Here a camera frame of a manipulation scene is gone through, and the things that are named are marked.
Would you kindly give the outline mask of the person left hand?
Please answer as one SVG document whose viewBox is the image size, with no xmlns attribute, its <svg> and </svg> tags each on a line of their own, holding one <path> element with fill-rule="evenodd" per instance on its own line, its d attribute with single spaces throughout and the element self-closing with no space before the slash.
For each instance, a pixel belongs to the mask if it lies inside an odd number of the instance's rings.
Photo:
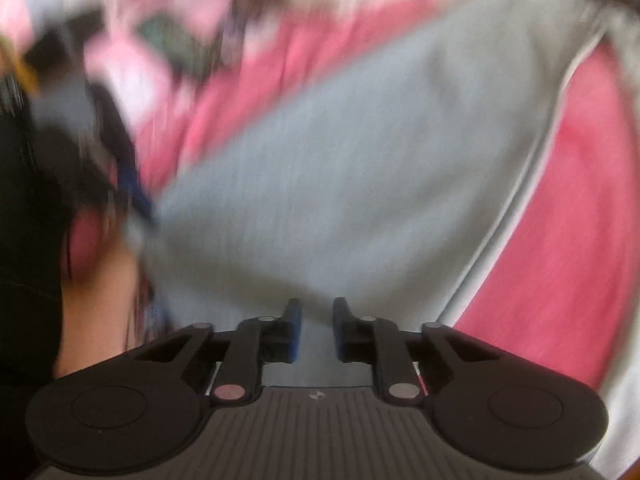
<svg viewBox="0 0 640 480">
<path fill-rule="evenodd" d="M 126 241 L 127 214 L 86 209 L 63 242 L 63 321 L 54 374 L 63 377 L 128 348 L 140 282 L 138 256 Z"/>
</svg>

